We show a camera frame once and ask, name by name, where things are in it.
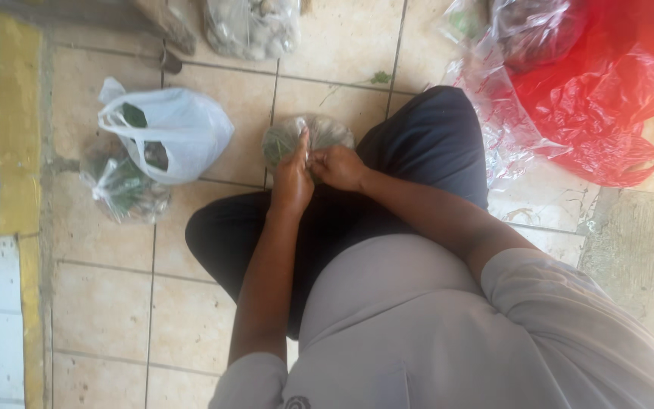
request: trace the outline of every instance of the shirt sleeve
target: shirt sleeve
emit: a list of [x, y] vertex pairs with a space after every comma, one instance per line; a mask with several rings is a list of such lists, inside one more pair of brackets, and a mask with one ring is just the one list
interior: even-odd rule
[[654, 407], [654, 336], [587, 274], [538, 250], [510, 249], [488, 261], [481, 287], [529, 333], [558, 382], [581, 385], [568, 398]]
[[276, 409], [282, 404], [287, 375], [286, 364], [274, 354], [241, 357], [219, 380], [209, 409]]

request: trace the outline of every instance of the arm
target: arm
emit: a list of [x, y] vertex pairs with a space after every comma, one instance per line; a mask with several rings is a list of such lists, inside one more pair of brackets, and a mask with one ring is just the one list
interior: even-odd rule
[[229, 365], [252, 352], [269, 352], [286, 361], [296, 234], [314, 191], [304, 162], [308, 139], [305, 129], [294, 155], [277, 168], [272, 204], [236, 304]]
[[365, 194], [444, 246], [468, 265], [478, 283], [483, 266], [502, 250], [536, 248], [473, 203], [444, 190], [371, 170], [357, 153], [342, 146], [315, 151], [310, 169], [336, 189]]

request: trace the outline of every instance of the red plastic bag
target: red plastic bag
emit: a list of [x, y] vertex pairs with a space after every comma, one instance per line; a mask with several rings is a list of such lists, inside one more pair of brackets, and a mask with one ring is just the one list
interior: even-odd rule
[[600, 185], [635, 186], [654, 172], [654, 146], [640, 136], [654, 116], [654, 0], [595, 0], [588, 12], [565, 59], [512, 82], [540, 134], [573, 147], [551, 160]]

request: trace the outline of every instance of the plastic bag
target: plastic bag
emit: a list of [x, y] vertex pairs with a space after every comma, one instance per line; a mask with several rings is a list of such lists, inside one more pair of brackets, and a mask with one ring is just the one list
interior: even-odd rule
[[277, 59], [299, 45], [299, 6], [292, 0], [208, 0], [206, 38], [221, 54]]
[[355, 148], [355, 135], [336, 119], [316, 114], [295, 116], [270, 127], [264, 134], [262, 152], [270, 172], [276, 170], [284, 155], [294, 152], [299, 134], [305, 126], [310, 130], [311, 151], [332, 145]]
[[169, 185], [195, 181], [234, 131], [216, 101], [186, 88], [126, 94], [108, 77], [98, 99], [106, 104], [100, 127], [120, 137], [146, 175]]
[[584, 32], [588, 0], [493, 0], [490, 24], [505, 64], [534, 69], [567, 55]]
[[168, 210], [170, 188], [141, 172], [114, 137], [101, 137], [80, 161], [80, 180], [92, 199], [118, 223], [155, 223]]
[[654, 172], [642, 122], [654, 116], [654, 1], [597, 0], [566, 58], [512, 82], [541, 133], [574, 149], [553, 158], [604, 186], [630, 187]]
[[494, 33], [482, 23], [483, 2], [457, 0], [439, 29], [464, 48], [446, 67], [443, 84], [462, 88], [478, 116], [486, 154], [486, 180], [503, 190], [523, 175], [535, 155], [553, 157], [570, 150], [542, 137], [517, 99]]

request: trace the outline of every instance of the navy trousers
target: navy trousers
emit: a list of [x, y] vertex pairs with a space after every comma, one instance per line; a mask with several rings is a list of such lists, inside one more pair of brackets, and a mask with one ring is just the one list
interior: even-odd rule
[[[433, 87], [371, 129], [358, 155], [395, 178], [446, 190], [487, 208], [486, 161], [476, 113], [462, 90]], [[186, 243], [199, 263], [237, 299], [269, 209], [269, 191], [217, 200], [198, 210]], [[298, 339], [304, 304], [322, 269], [371, 237], [415, 231], [375, 201], [315, 187], [299, 225], [288, 335]]]

